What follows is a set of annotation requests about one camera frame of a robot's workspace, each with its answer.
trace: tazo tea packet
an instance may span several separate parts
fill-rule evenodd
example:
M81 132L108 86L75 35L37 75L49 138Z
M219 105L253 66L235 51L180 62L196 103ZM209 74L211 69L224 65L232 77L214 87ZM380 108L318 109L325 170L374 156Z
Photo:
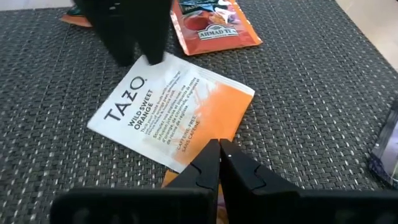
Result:
M392 108L379 134L369 162L369 168L393 188L398 189L398 101Z
M164 179L162 182L162 187L166 187L171 181L176 178L178 174L167 171L164 175ZM221 184L218 185L218 198L217 198L217 224L228 224L228 214L225 207L223 189L221 188Z
M171 18L187 55L262 43L235 0L174 0Z
M253 95L171 54L153 66L142 56L88 127L181 172L210 139L233 139Z

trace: woven placemat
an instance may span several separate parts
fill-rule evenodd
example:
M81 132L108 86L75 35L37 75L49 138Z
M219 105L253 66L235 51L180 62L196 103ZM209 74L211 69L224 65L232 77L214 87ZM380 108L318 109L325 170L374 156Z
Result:
M378 189L367 158L397 73L334 1L252 0L260 47L184 57L255 89L235 141L306 189ZM127 74L65 9L0 12L0 220L48 221L72 187L156 187L165 167L86 128Z

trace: gray woven mat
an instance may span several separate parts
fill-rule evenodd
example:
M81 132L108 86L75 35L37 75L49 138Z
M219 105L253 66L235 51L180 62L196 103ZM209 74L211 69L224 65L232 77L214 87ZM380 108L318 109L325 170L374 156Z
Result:
M396 72L334 1L240 3L264 44L184 57L256 90L235 141L307 189L381 188L366 160ZM46 222L72 187L155 187L166 170L86 128L129 68L64 11L0 12L2 223ZM182 56L175 38L168 51Z

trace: table surface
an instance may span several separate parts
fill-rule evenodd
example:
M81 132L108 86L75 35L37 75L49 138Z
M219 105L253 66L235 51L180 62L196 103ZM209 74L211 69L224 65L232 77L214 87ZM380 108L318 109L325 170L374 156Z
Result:
M261 46L185 57L173 36L167 48L255 89L235 142L305 189L383 188L367 159L396 71L332 0L240 5ZM1 223L46 223L72 187L157 187L166 170L86 128L129 68L64 12L0 12Z

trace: ahmad tea logo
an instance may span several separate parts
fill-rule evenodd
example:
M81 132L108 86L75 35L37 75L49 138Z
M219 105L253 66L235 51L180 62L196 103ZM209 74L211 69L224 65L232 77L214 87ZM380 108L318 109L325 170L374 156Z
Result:
M223 26L221 24L209 25L204 30L199 30L198 35L200 40L210 40L220 37L229 37L238 35L236 29L233 26Z

